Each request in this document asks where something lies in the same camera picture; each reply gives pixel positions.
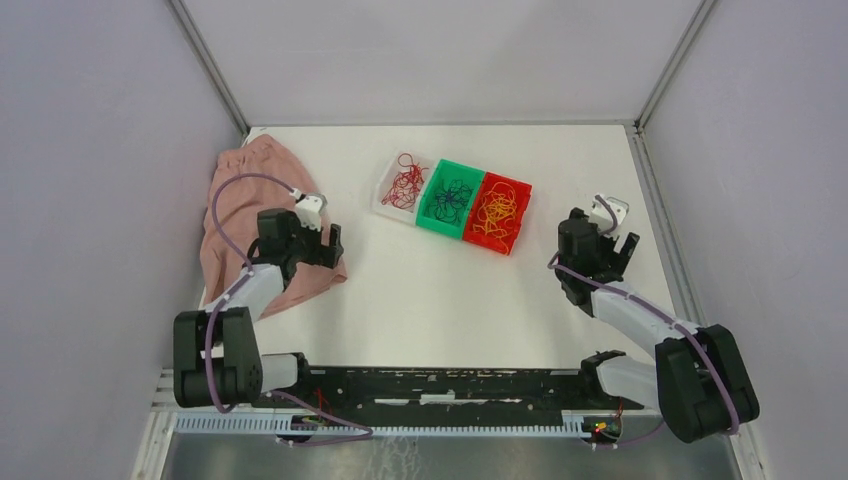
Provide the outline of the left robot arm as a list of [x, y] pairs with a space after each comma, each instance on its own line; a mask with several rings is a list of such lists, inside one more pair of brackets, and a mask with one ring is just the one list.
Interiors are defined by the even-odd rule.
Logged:
[[202, 309], [174, 320], [173, 393], [183, 408], [229, 412], [275, 388], [294, 407], [313, 397], [314, 379], [302, 372], [304, 356], [261, 355], [254, 324], [300, 267], [332, 270], [340, 264], [342, 229], [336, 223], [311, 229], [284, 208], [260, 212], [257, 227], [236, 281]]

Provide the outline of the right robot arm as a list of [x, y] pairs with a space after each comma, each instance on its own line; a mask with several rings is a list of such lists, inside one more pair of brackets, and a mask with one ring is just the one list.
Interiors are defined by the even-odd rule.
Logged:
[[583, 313], [629, 338], [651, 358], [623, 351], [584, 359], [577, 392], [591, 408], [615, 397], [659, 412], [684, 442], [733, 435], [761, 414], [761, 405], [732, 332], [679, 319], [636, 294], [624, 273], [639, 242], [631, 233], [616, 245], [614, 215], [574, 208], [557, 227], [557, 251], [548, 263], [566, 298]]

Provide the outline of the pink cloth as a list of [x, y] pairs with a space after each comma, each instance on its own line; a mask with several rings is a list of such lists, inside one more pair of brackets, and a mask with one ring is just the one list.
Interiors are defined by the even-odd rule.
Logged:
[[[263, 134], [244, 147], [219, 155], [208, 199], [213, 199], [225, 181], [244, 173], [270, 175], [304, 193], [319, 191], [298, 157], [273, 137]], [[239, 249], [246, 251], [258, 236], [259, 212], [293, 207], [294, 199], [284, 187], [266, 179], [244, 178], [227, 186], [220, 195], [217, 213], [224, 233]], [[210, 213], [205, 215], [203, 227], [199, 258], [205, 286], [202, 303], [206, 305], [237, 279], [243, 259], [221, 238]], [[305, 303], [346, 280], [344, 263], [333, 270], [300, 263], [290, 286], [268, 305], [262, 316], [266, 318]]]

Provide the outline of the red plastic bin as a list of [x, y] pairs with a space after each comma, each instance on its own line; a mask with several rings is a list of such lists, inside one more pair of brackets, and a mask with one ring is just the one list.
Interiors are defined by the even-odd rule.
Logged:
[[528, 183], [486, 172], [462, 240], [509, 256], [520, 234], [532, 189]]

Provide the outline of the clear plastic bin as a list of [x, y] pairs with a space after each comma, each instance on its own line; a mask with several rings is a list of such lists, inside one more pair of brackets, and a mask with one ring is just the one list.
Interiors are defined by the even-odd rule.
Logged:
[[370, 198], [377, 215], [415, 225], [423, 195], [438, 161], [417, 152], [399, 151], [384, 166]]

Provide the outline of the green plastic bin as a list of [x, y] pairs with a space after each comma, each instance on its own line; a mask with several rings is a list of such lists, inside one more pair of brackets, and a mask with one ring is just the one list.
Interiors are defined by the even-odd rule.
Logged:
[[461, 239], [484, 176], [484, 170], [441, 159], [423, 195], [415, 225]]

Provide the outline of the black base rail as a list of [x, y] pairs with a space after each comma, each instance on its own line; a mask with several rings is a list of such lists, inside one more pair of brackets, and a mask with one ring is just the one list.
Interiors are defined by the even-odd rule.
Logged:
[[643, 408], [590, 392], [575, 369], [314, 366], [287, 391], [372, 428], [557, 426], [565, 411]]

